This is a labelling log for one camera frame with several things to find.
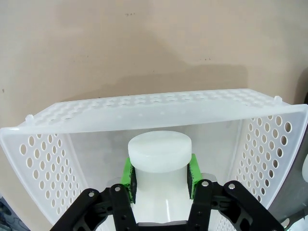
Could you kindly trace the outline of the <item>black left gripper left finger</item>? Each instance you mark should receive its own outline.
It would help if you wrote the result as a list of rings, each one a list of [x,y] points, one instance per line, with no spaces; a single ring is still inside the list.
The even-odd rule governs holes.
[[[117,231],[136,231],[131,208],[131,203],[136,202],[136,191],[135,168],[127,158],[120,183],[102,192],[92,188],[82,191],[51,230],[94,231],[112,215]]]

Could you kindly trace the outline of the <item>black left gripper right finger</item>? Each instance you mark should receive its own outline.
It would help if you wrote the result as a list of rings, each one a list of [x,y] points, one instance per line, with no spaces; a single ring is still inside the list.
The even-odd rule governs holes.
[[[188,230],[206,231],[212,210],[217,210],[237,231],[283,231],[280,222],[239,182],[223,186],[203,179],[195,154],[187,165],[192,202]]]

